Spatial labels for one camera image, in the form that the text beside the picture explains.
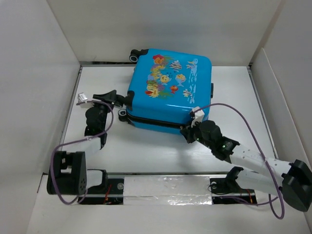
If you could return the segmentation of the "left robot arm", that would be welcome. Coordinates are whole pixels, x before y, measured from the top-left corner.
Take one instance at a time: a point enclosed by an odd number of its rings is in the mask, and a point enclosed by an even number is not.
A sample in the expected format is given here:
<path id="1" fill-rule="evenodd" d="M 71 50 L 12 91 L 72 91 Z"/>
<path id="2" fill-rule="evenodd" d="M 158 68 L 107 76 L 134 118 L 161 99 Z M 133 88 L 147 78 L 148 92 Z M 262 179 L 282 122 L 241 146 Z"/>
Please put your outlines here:
<path id="1" fill-rule="evenodd" d="M 100 151 L 107 140 L 107 132 L 112 123 L 107 122 L 108 114 L 113 114 L 117 105 L 117 92 L 112 90 L 88 99 L 84 93 L 78 94 L 77 106 L 85 108 L 86 127 L 84 137 L 57 146 L 51 155 L 47 181 L 50 195 L 82 196 L 92 187 L 97 193 L 107 191 L 109 182 L 104 170 L 88 170 L 86 160 Z"/>

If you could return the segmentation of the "blue child suitcase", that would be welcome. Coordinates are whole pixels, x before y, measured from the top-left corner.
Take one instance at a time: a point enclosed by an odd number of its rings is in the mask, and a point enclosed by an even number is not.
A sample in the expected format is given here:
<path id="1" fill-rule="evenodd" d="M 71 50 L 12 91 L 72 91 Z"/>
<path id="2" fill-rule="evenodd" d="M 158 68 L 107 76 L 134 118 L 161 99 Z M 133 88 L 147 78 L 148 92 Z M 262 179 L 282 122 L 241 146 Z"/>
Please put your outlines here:
<path id="1" fill-rule="evenodd" d="M 195 107 L 211 103 L 212 63 L 208 57 L 160 49 L 133 49 L 136 63 L 124 109 L 118 118 L 134 127 L 179 134 Z"/>

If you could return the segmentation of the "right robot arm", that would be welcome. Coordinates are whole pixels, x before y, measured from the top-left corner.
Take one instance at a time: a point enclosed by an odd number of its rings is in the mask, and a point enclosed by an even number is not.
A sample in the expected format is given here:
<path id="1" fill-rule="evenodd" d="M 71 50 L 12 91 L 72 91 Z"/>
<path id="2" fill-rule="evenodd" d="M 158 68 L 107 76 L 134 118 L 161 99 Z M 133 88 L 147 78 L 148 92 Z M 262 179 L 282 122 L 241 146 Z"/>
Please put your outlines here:
<path id="1" fill-rule="evenodd" d="M 292 208 L 307 212 L 312 204 L 312 172 L 309 166 L 294 162 L 264 158 L 238 141 L 223 136 L 214 121 L 188 124 L 180 130 L 187 143 L 195 141 L 209 148 L 219 160 L 233 164 L 225 186 L 231 192 L 253 189 L 281 196 Z"/>

